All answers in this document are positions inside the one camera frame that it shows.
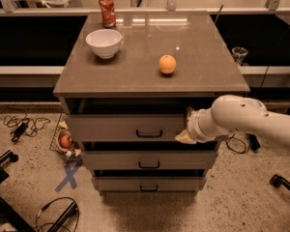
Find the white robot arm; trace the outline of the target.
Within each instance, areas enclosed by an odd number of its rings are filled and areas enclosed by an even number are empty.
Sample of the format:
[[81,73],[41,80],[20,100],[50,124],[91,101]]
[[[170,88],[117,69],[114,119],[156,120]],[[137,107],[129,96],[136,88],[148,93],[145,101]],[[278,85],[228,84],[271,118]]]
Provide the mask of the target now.
[[268,111],[259,100],[233,95],[217,98],[207,109],[190,108],[187,127],[175,139],[204,143],[236,131],[259,135],[290,151],[290,115]]

